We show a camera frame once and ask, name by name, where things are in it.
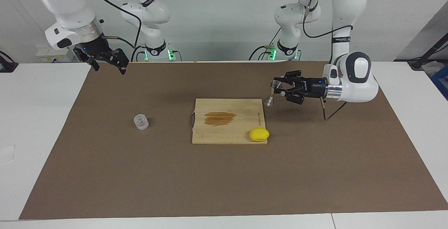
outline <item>lemon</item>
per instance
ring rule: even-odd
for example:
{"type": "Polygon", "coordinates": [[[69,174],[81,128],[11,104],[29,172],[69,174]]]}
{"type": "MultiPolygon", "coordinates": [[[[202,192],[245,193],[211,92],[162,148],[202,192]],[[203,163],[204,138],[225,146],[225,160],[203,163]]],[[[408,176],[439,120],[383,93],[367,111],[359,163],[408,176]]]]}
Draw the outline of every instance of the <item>lemon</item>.
{"type": "Polygon", "coordinates": [[[266,129],[253,129],[249,136],[254,142],[264,142],[269,137],[269,131],[266,129]]]}

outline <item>clear plastic cup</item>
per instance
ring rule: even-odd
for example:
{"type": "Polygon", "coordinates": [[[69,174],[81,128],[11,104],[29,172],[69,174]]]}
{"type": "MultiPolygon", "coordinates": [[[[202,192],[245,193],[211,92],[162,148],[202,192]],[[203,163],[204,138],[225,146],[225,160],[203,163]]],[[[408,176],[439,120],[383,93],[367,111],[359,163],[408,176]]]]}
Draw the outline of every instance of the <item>clear plastic cup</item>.
{"type": "Polygon", "coordinates": [[[149,127],[148,119],[144,114],[138,114],[134,117],[134,123],[139,130],[145,130],[149,127]]]}

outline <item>white wall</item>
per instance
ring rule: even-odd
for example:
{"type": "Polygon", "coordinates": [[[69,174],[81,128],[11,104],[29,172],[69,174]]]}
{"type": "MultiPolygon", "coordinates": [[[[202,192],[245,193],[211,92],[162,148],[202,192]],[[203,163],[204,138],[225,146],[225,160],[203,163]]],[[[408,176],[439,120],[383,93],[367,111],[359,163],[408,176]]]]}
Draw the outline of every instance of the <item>white wall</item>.
{"type": "MultiPolygon", "coordinates": [[[[165,38],[182,52],[184,60],[246,60],[251,52],[262,44],[268,44],[278,25],[273,18],[274,10],[284,3],[296,0],[164,0],[170,7],[171,20],[161,25],[165,38]]],[[[352,50],[363,50],[373,60],[394,60],[408,43],[419,33],[447,0],[369,0],[365,13],[355,24],[352,34],[352,50]]],[[[38,27],[29,34],[14,38],[1,38],[0,47],[12,55],[26,56],[22,62],[34,58],[35,49],[24,47],[29,36],[43,35],[42,29],[53,24],[54,17],[40,0],[16,0],[23,4],[38,27]],[[20,46],[18,49],[3,45],[20,46]]],[[[101,0],[90,0],[100,19],[104,19],[107,35],[120,35],[129,41],[136,29],[122,21],[119,11],[101,0]]],[[[331,0],[320,0],[322,18],[307,25],[310,34],[323,33],[331,29],[331,0]]],[[[0,22],[0,29],[9,25],[27,27],[15,17],[0,22]]],[[[46,44],[41,39],[32,39],[35,44],[46,44]]],[[[329,37],[321,39],[301,38],[302,60],[328,60],[329,37]]],[[[126,52],[130,49],[122,44],[113,44],[126,52]]]]}
{"type": "MultiPolygon", "coordinates": [[[[448,2],[401,52],[397,59],[411,59],[424,55],[446,33],[448,33],[448,2]]],[[[430,59],[448,59],[448,48],[432,55],[430,59]]]]}
{"type": "Polygon", "coordinates": [[[19,0],[0,0],[0,50],[16,62],[37,62],[36,44],[46,44],[44,31],[19,0]]]}

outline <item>brown paper mat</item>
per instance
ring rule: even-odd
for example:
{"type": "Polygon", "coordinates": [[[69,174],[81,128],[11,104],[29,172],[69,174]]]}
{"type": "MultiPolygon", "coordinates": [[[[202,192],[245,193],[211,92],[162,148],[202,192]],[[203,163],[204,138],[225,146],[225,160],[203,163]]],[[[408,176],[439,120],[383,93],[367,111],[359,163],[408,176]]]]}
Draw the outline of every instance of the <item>brown paper mat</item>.
{"type": "MultiPolygon", "coordinates": [[[[196,98],[265,98],[322,62],[131,64],[90,72],[20,219],[447,210],[382,92],[329,122],[276,97],[268,145],[192,145],[196,98]],[[150,127],[136,129],[144,113],[150,127]]],[[[331,113],[341,103],[328,103],[331,113]]]]}

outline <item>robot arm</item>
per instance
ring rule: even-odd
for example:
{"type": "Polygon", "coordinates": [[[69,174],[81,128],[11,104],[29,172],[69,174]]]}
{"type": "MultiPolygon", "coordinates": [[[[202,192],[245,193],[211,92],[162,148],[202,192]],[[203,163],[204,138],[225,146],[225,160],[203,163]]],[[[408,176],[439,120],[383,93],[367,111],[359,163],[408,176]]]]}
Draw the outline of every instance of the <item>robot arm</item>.
{"type": "MultiPolygon", "coordinates": [[[[312,14],[312,9],[317,8],[316,4],[318,1],[298,1],[299,6],[304,7],[304,9],[300,10],[302,14],[298,13],[301,18],[298,22],[307,23],[308,17],[311,17],[313,20],[316,19],[312,14]]],[[[332,0],[332,2],[333,28],[336,30],[332,31],[331,63],[325,65],[322,78],[304,78],[301,77],[300,71],[286,73],[283,78],[275,78],[274,80],[293,86],[288,90],[275,90],[275,93],[285,96],[288,101],[302,104],[305,97],[310,97],[343,100],[346,102],[368,102],[378,94],[379,86],[371,73],[369,56],[363,52],[349,51],[352,25],[364,11],[367,0],[332,0]]],[[[290,10],[287,9],[285,14],[292,15],[290,10]]],[[[291,57],[294,52],[282,53],[281,50],[285,48],[286,44],[289,44],[286,47],[291,48],[290,50],[296,50],[294,45],[297,45],[298,41],[296,42],[296,39],[290,37],[290,28],[286,28],[281,24],[280,26],[282,27],[282,35],[275,48],[278,49],[277,53],[280,50],[282,55],[288,57],[288,54],[290,54],[289,57],[291,57]]]]}
{"type": "MultiPolygon", "coordinates": [[[[134,0],[123,4],[122,9],[136,15],[142,21],[141,34],[145,41],[143,46],[146,49],[149,60],[171,61],[175,59],[171,52],[170,44],[165,41],[158,24],[167,23],[170,19],[170,12],[161,0],[134,0]]],[[[139,21],[127,13],[122,12],[121,16],[126,22],[139,28],[139,21]]]]}
{"type": "Polygon", "coordinates": [[[103,60],[126,72],[128,58],[123,50],[112,50],[104,39],[101,25],[87,0],[42,0],[56,17],[56,23],[45,31],[49,44],[56,50],[74,46],[82,62],[99,69],[96,60],[103,60]]]}

